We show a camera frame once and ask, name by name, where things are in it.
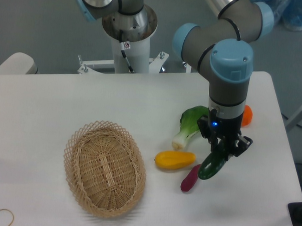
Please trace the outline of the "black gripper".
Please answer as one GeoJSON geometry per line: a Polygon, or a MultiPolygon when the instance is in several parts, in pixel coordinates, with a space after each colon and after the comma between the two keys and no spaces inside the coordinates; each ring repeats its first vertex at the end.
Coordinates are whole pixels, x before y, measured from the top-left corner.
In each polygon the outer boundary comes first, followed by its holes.
{"type": "Polygon", "coordinates": [[[241,135],[242,116],[223,119],[218,117],[216,109],[212,109],[207,116],[202,116],[197,121],[202,137],[211,144],[211,152],[218,149],[220,141],[223,142],[225,161],[232,156],[240,156],[253,143],[252,139],[241,135]]]}

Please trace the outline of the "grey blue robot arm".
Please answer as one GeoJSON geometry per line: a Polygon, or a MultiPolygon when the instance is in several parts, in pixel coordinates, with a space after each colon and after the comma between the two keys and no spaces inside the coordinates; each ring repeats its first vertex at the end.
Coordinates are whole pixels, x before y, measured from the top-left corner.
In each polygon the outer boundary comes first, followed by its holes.
{"type": "MultiPolygon", "coordinates": [[[[90,22],[102,20],[114,40],[115,72],[147,73],[149,47],[137,48],[157,28],[157,18],[144,0],[76,0],[90,22]]],[[[271,8],[250,0],[208,0],[217,22],[208,28],[193,23],[179,27],[173,50],[209,82],[209,114],[198,127],[211,144],[211,154],[239,156],[252,144],[242,136],[240,121],[253,70],[250,42],[268,34],[274,24],[271,8]]]]}

